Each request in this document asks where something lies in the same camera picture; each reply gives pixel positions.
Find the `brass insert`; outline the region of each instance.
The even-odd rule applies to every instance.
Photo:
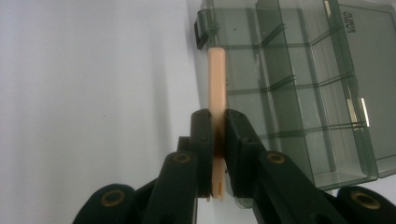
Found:
[[[187,154],[177,154],[174,156],[174,161],[177,161],[179,163],[186,163],[190,161],[190,156]]]
[[[120,189],[113,189],[106,192],[101,199],[101,204],[104,207],[113,207],[122,203],[125,199],[125,193]]]
[[[377,199],[361,191],[357,191],[357,190],[352,191],[350,193],[350,197],[352,198],[353,201],[355,201],[355,203],[358,203],[361,206],[368,209],[375,210],[381,207],[381,204]]]
[[[285,158],[277,153],[269,153],[267,155],[267,160],[278,164],[285,162]]]

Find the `white wall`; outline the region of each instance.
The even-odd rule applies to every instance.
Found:
[[[102,186],[158,175],[206,104],[200,4],[0,2],[0,223],[70,223]],[[367,186],[396,203],[394,184]],[[242,222],[232,198],[200,201],[198,223]]]

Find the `black plastic part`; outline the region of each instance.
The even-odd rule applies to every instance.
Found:
[[[233,195],[252,198],[256,179],[256,163],[265,151],[248,118],[235,110],[226,111],[225,161],[231,179]]]
[[[188,151],[174,152],[166,157],[142,223],[195,223],[197,167],[197,157]]]
[[[256,188],[254,189],[253,212],[258,224],[281,223],[268,194],[260,182],[256,182]]]
[[[396,207],[383,196],[361,187],[340,189],[337,201],[350,223],[396,223]]]
[[[202,109],[191,115],[189,151],[195,153],[198,160],[198,197],[207,198],[211,194],[214,138],[211,115],[208,109]]]
[[[197,43],[197,48],[199,50],[204,48],[204,45],[206,44],[207,40],[209,37],[207,35],[201,35],[199,36],[199,31],[198,31],[198,24],[197,21],[194,24],[194,31],[195,31],[195,41]]]
[[[190,138],[179,137],[177,142],[177,151],[188,151],[190,149]]]
[[[262,152],[257,176],[281,223],[347,223],[285,154]]]
[[[136,223],[134,189],[112,184],[97,190],[78,212],[74,224]]]
[[[138,220],[136,223],[141,223],[143,216],[145,215],[147,206],[149,204],[149,198],[151,197],[151,193],[154,190],[155,184],[157,183],[157,179],[152,180],[147,183],[147,185],[143,186],[140,189],[137,189],[135,194],[135,207],[138,212],[138,217],[135,220]]]

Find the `wooden stick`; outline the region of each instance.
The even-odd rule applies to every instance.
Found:
[[[213,133],[215,135],[215,153],[212,173],[213,198],[224,197],[225,187],[225,109],[226,109],[226,77],[225,51],[212,48],[208,51],[209,59],[209,111],[212,114]]]

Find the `white background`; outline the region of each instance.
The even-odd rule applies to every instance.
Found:
[[[97,189],[157,177],[207,107],[200,4],[0,2],[0,223],[71,223]],[[366,186],[396,203],[395,184]],[[198,223],[255,223],[232,198],[199,204]]]

